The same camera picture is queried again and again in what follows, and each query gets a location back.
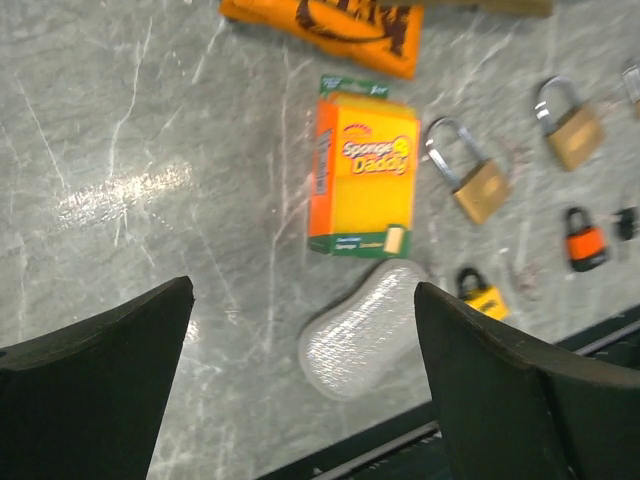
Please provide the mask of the large brass padlock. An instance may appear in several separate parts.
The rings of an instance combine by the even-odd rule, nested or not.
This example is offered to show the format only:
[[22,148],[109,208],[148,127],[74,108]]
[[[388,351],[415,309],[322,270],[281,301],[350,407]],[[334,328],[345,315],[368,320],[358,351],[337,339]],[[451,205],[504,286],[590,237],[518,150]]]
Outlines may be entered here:
[[[550,88],[557,88],[569,102],[569,109],[557,121],[552,119],[548,103],[543,99]],[[574,171],[587,162],[604,142],[605,131],[596,110],[579,95],[574,82],[566,76],[550,77],[540,85],[534,112],[547,143],[566,171]]]

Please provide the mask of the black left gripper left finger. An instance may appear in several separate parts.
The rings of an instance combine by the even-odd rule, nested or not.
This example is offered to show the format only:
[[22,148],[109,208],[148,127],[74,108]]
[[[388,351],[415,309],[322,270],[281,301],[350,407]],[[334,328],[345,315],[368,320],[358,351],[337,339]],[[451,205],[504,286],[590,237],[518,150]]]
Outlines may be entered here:
[[2,348],[2,478],[146,478],[193,305],[177,277]]

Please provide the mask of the small brass padlock front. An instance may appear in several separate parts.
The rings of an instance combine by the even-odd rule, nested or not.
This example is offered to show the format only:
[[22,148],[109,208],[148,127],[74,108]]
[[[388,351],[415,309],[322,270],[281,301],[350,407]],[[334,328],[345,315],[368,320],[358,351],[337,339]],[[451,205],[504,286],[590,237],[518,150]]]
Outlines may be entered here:
[[622,73],[622,78],[627,89],[630,102],[632,104],[634,116],[639,119],[640,116],[640,72],[639,58],[630,59]]

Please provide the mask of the black keys bunch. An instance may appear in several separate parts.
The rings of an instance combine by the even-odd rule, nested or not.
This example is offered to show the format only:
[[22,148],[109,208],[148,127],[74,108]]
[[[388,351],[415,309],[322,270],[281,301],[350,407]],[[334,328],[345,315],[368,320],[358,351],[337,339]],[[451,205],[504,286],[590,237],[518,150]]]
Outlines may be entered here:
[[615,213],[615,232],[621,242],[630,241],[638,233],[639,208],[637,206],[624,207]]

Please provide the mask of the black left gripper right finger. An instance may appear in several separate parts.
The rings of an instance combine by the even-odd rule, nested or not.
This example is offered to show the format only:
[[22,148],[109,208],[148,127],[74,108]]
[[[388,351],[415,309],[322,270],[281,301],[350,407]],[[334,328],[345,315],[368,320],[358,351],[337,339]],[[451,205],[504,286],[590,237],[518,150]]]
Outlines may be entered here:
[[638,370],[548,344],[428,282],[414,305],[459,479],[638,478]]

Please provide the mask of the yellow black padlock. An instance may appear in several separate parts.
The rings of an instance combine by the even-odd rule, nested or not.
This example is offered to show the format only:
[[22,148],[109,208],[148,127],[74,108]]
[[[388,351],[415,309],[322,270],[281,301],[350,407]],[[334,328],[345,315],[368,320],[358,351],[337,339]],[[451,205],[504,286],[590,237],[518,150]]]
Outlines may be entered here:
[[471,308],[498,321],[510,316],[499,289],[490,284],[476,268],[462,268],[456,278],[458,298]]

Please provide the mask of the brass padlock long shackle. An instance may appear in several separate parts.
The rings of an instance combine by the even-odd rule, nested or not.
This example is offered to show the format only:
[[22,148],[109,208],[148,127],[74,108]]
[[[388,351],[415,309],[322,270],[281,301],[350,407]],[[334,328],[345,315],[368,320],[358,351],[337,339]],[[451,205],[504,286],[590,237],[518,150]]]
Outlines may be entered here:
[[[456,175],[437,150],[434,134],[439,127],[451,127],[473,154],[475,165],[464,177]],[[424,140],[426,155],[447,180],[453,198],[474,224],[484,224],[506,203],[511,194],[507,176],[495,159],[481,151],[469,130],[455,118],[434,120],[426,128]]]

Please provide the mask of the orange black padlock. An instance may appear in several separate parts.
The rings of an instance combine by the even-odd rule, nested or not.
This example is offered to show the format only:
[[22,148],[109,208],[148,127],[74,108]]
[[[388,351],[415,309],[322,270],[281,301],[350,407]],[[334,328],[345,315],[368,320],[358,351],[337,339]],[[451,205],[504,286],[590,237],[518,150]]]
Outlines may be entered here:
[[567,258],[575,272],[593,270],[609,260],[603,231],[594,224],[585,208],[574,206],[567,209],[565,227]]

